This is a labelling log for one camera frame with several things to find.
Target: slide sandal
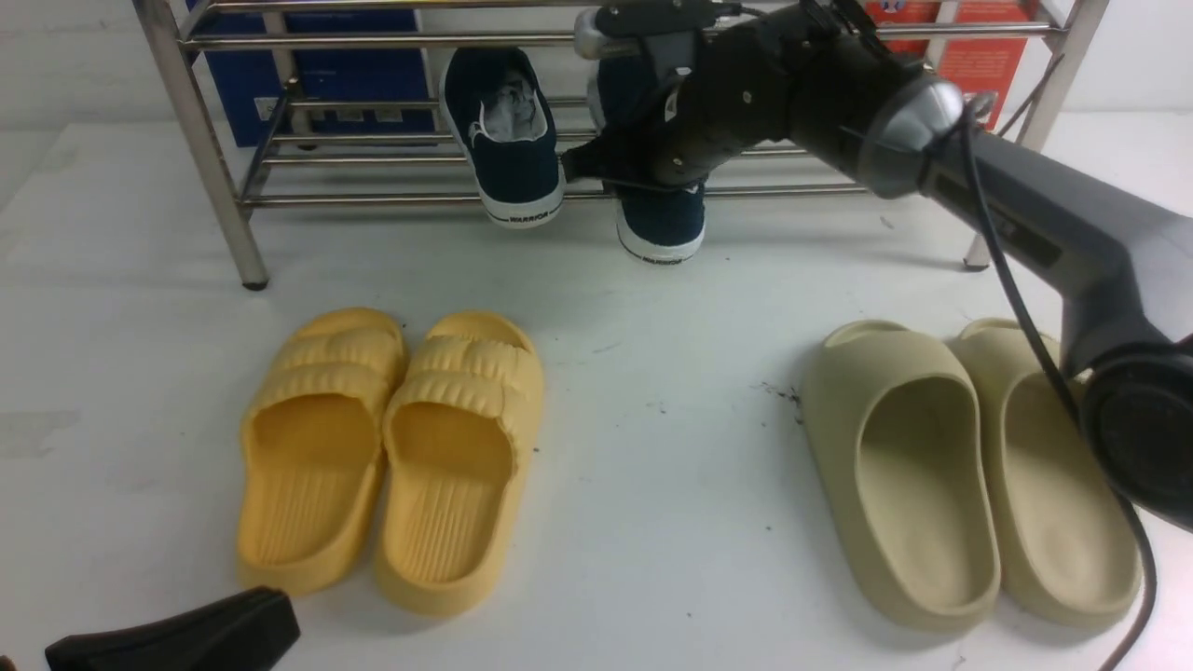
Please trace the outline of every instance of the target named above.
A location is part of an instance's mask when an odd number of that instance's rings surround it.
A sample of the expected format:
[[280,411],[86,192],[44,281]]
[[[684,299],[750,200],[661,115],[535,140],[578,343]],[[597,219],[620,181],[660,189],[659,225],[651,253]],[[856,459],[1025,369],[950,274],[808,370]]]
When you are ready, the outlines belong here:
[[[1056,340],[1044,343],[1059,358]],[[1007,591],[1026,610],[1061,624],[1117,622],[1139,591],[1138,546],[1027,338],[1014,321],[984,319],[952,347],[982,406]]]
[[977,624],[997,597],[999,552],[962,364],[935,338],[858,321],[824,340],[801,396],[861,592],[905,627]]
[[278,352],[241,424],[246,587],[299,596],[352,568],[385,473],[381,415],[406,359],[398,325],[367,308],[319,316]]
[[493,591],[542,408],[542,363],[508,320],[469,312],[431,330],[382,425],[394,475],[377,579],[390,601],[449,616]]

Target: sneaker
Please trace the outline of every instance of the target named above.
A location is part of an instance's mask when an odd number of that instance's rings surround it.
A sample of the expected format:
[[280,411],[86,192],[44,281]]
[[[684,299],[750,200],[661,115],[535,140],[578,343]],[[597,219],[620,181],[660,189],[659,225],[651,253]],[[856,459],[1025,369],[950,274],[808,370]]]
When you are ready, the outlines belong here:
[[439,112],[494,223],[551,221],[563,203],[555,119],[521,49],[457,49],[439,80]]
[[[588,110],[596,131],[626,123],[654,87],[654,70],[638,56],[606,59],[588,80]],[[657,123],[665,123],[660,112]],[[704,241],[704,181],[682,191],[660,192],[614,186],[617,236],[639,259],[673,265],[692,258]]]

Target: black cable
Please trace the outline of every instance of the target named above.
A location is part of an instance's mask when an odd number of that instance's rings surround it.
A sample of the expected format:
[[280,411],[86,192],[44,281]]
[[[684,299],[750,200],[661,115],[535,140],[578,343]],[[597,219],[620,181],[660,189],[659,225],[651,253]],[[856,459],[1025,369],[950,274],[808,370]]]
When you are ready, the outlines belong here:
[[[1002,252],[1002,242],[999,240],[999,232],[994,226],[994,217],[990,215],[990,205],[987,203],[985,192],[982,190],[982,178],[978,174],[977,159],[973,155],[973,134],[979,131],[977,115],[975,113],[977,105],[978,99],[975,99],[965,106],[962,121],[953,131],[960,134],[965,180],[969,183],[970,191],[973,193],[973,202],[977,204],[978,227],[981,228],[982,238],[985,239],[987,247],[990,250],[990,260],[999,273],[999,282],[1002,284],[1002,290],[1007,294],[1007,302],[1010,303],[1010,310],[1015,313],[1019,327],[1027,337],[1032,353],[1039,361],[1040,368],[1044,370],[1044,376],[1059,398],[1061,405],[1064,406],[1074,425],[1080,427],[1077,401],[1073,396],[1073,390],[1069,389],[1068,383],[1064,381],[1064,376],[1061,375],[1056,362],[1052,361],[1052,356],[1044,345],[1044,339],[1040,337],[1039,331],[1036,330],[1032,316],[1027,313],[1027,306],[1024,304],[1024,297],[1019,294],[1019,287],[1015,285],[1015,278],[1010,273],[1010,265],[1007,264],[1007,257]],[[1139,519],[1139,513],[1135,510],[1131,501],[1118,492],[1114,492],[1114,497],[1123,509],[1127,525],[1131,527],[1131,531],[1135,534],[1136,542],[1139,546],[1139,556],[1143,562],[1143,602],[1139,605],[1139,612],[1135,616],[1135,622],[1131,623],[1131,628],[1127,629],[1126,635],[1123,636],[1123,640],[1119,641],[1119,645],[1111,655],[1106,658],[1099,671],[1113,671],[1118,667],[1119,663],[1131,652],[1131,648],[1135,647],[1143,630],[1148,627],[1151,612],[1156,607],[1156,556],[1151,549],[1151,541],[1148,540],[1148,531],[1144,529],[1143,522]]]

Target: white sneaker sole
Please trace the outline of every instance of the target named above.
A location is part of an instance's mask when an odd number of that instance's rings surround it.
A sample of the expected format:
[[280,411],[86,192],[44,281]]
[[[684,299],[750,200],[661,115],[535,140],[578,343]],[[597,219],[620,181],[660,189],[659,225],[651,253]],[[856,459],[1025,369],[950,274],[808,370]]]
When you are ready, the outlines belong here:
[[696,240],[691,242],[684,242],[682,245],[675,245],[674,247],[667,247],[663,245],[655,245],[649,240],[643,240],[638,238],[638,234],[630,228],[629,222],[625,221],[625,211],[622,209],[622,204],[617,204],[617,239],[622,241],[622,246],[625,247],[626,252],[632,256],[655,265],[675,265],[678,263],[686,261],[687,259],[696,256],[697,250],[700,248],[700,244],[704,242],[704,230],[696,236]]
[[459,129],[456,128],[456,121],[447,111],[447,101],[444,97],[444,88],[446,85],[447,67],[445,67],[443,74],[439,75],[439,117],[443,119],[444,124],[447,125],[447,129],[451,131],[451,136],[456,140],[456,144],[459,146],[459,150],[464,153],[468,167],[472,170],[472,179],[476,181],[476,191],[481,195],[481,205],[484,207],[484,214],[489,215],[489,221],[502,228],[520,230],[543,226],[555,218],[555,215],[560,213],[560,207],[563,205],[563,166],[558,166],[560,180],[556,183],[555,190],[537,201],[530,201],[527,203],[505,203],[486,193],[484,187],[481,186],[481,180],[476,178],[476,165],[472,164],[472,154],[464,144]]

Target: yellow slide sandal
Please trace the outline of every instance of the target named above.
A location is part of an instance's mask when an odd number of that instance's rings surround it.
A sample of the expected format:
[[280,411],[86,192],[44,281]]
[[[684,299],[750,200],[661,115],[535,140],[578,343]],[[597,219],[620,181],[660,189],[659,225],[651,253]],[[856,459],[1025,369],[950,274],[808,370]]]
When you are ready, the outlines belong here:
[[538,433],[543,367],[505,318],[437,324],[385,412],[392,469],[377,579],[422,615],[456,615],[493,591]]
[[367,308],[319,316],[278,352],[241,424],[246,587],[299,596],[352,568],[385,474],[381,415],[406,359],[398,325]]

